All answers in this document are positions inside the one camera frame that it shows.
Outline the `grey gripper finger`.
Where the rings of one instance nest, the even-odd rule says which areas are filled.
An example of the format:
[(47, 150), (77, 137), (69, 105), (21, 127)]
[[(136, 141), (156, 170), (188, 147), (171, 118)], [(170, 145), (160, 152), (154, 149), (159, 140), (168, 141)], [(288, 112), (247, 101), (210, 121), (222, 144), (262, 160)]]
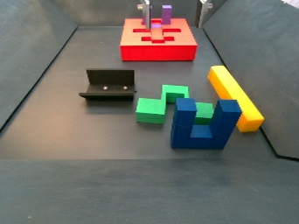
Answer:
[(212, 2), (211, 0), (199, 0), (199, 2), (200, 2), (199, 27), (202, 27), (204, 16), (208, 13), (208, 11), (212, 9)]
[(140, 4), (136, 8), (143, 12), (143, 24), (146, 25), (146, 29), (151, 29), (151, 1), (150, 0), (139, 0)]

